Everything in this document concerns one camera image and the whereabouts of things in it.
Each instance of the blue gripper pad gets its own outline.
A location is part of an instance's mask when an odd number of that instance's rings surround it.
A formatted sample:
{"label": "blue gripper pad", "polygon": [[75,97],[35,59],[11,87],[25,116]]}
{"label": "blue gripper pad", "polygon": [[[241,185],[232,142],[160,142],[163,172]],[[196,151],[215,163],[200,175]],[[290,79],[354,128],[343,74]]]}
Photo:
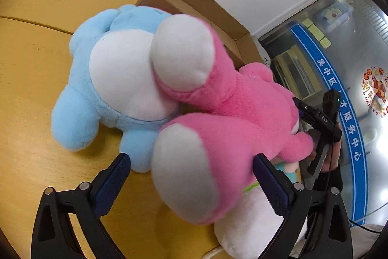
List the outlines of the blue gripper pad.
{"label": "blue gripper pad", "polygon": [[291,181],[284,172],[276,170],[264,154],[253,158],[253,173],[275,213],[286,218],[290,212],[290,199],[293,198]]}
{"label": "blue gripper pad", "polygon": [[110,172],[101,189],[96,194],[94,215],[97,218],[108,214],[130,171],[131,159],[126,154],[122,155],[120,161]]}

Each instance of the blue plush toy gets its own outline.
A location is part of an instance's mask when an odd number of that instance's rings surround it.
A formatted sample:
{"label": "blue plush toy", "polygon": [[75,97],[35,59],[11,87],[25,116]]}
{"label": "blue plush toy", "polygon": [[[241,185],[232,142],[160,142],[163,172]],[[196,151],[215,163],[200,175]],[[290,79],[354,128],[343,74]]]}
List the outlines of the blue plush toy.
{"label": "blue plush toy", "polygon": [[177,103],[157,86],[149,58],[151,41],[170,14],[124,5],[85,21],[72,36],[69,82],[52,112],[52,133],[69,150],[86,148],[98,124],[124,134],[120,152],[132,169],[150,170],[159,129],[177,113]]}

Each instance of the pink plush toy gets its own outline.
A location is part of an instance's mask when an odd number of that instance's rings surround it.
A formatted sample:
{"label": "pink plush toy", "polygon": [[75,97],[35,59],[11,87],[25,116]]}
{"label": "pink plush toy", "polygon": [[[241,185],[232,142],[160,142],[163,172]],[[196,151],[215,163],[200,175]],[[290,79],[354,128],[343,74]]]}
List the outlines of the pink plush toy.
{"label": "pink plush toy", "polygon": [[170,121],[154,146],[155,187],[184,220],[207,224],[222,218],[255,181],[256,154],[296,162],[311,153],[311,137],[298,132],[293,94],[274,83],[264,64],[236,71],[205,22],[188,15],[162,21],[151,62],[158,84],[172,99],[206,112]]}

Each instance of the sticky note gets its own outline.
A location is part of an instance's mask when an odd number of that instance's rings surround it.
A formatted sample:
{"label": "sticky note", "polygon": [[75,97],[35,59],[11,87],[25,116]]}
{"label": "sticky note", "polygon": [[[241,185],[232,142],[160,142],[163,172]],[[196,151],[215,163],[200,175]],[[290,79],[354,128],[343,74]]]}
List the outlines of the sticky note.
{"label": "sticky note", "polygon": [[329,46],[331,46],[331,42],[326,37],[320,40],[319,43],[323,46],[324,49],[327,49]]}
{"label": "sticky note", "polygon": [[319,41],[319,40],[322,40],[325,35],[322,33],[321,30],[318,29],[318,27],[314,24],[312,24],[309,29],[308,29],[311,34]]}
{"label": "sticky note", "polygon": [[302,21],[302,23],[306,28],[310,27],[313,24],[313,22],[308,18],[306,20]]}

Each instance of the wooden table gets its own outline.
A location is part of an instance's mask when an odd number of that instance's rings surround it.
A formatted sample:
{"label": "wooden table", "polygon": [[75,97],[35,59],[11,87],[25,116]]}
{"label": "wooden table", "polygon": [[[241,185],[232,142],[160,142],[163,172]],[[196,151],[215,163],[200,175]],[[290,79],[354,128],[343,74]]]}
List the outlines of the wooden table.
{"label": "wooden table", "polygon": [[[51,135],[51,110],[71,65],[71,34],[97,12],[135,2],[0,0],[0,227],[22,259],[30,258],[43,190],[91,181],[118,153],[117,129],[101,126],[93,144],[77,153]],[[76,217],[71,220],[86,257],[94,258]],[[128,258],[200,259],[218,246],[212,226],[189,225],[162,203],[149,173],[130,174],[102,222]]]}

